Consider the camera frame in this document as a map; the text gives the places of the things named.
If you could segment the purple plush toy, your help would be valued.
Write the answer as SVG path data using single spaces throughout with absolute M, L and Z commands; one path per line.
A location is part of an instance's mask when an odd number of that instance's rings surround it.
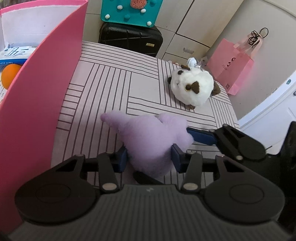
M 130 116 L 113 110 L 100 118 L 116 131 L 134 170 L 152 178 L 165 176 L 173 168 L 172 145 L 185 152 L 194 142 L 187 120 L 176 114 Z

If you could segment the blue wet wipes pack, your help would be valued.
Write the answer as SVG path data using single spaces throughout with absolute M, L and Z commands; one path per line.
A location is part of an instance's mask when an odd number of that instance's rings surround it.
M 32 46 L 5 48 L 1 51 L 0 66 L 9 64 L 23 65 L 35 50 L 36 47 Z

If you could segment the orange makeup sponge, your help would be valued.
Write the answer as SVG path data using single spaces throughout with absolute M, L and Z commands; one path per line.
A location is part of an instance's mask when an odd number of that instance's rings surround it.
M 1 83 L 6 90 L 8 90 L 12 81 L 14 80 L 21 68 L 22 66 L 18 64 L 9 64 L 5 66 L 5 68 L 1 72 Z

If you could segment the white door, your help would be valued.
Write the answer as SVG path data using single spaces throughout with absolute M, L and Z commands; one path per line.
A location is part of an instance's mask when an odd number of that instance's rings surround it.
M 261 142 L 267 153 L 279 152 L 295 121 L 295 73 L 250 113 L 239 120 L 241 131 Z

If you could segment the white panda plush toy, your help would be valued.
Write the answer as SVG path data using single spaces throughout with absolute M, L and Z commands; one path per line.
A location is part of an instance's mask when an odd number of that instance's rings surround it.
M 209 97 L 221 93 L 212 75 L 193 57 L 173 71 L 167 82 L 174 97 L 189 109 L 202 106 Z

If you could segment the pink paper shopping bag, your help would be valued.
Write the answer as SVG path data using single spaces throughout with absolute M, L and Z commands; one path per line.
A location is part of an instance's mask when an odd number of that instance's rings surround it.
M 236 95 L 241 89 L 262 43 L 262 35 L 255 31 L 235 44 L 226 39 L 221 40 L 207 67 L 214 79 L 225 88 L 227 94 Z

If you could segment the striped tablecloth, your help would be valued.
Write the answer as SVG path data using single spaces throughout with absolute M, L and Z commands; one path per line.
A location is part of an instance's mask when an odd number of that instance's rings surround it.
M 112 110 L 132 116 L 175 113 L 199 130 L 223 124 L 239 128 L 225 90 L 194 110 L 175 100 L 167 78 L 176 69 L 177 65 L 155 57 L 83 42 L 57 122 L 52 166 L 75 154 L 93 158 L 117 151 L 121 141 L 100 119 L 102 113 Z

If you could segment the pink cardboard box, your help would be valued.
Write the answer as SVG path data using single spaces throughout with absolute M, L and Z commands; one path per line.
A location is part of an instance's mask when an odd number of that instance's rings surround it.
M 61 106 L 82 51 L 87 1 L 1 9 L 1 47 L 35 46 L 1 101 L 1 231 L 22 220 L 15 193 L 51 166 Z

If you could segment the black suitcase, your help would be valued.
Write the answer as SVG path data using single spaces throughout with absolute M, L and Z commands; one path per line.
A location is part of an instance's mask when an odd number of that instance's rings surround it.
M 106 22 L 100 28 L 98 42 L 156 57 L 163 43 L 163 36 L 157 27 Z

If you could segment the printed paper sheet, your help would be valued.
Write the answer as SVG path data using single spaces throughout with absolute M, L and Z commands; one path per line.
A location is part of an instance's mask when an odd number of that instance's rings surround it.
M 4 88 L 4 86 L 2 85 L 2 82 L 0 81 L 0 102 L 3 101 L 6 93 L 7 93 L 7 90 Z

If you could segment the teal felt handbag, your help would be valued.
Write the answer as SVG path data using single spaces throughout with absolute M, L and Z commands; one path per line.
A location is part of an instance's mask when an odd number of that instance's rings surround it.
M 107 0 L 101 2 L 101 20 L 152 28 L 155 25 L 163 0 L 130 1 Z

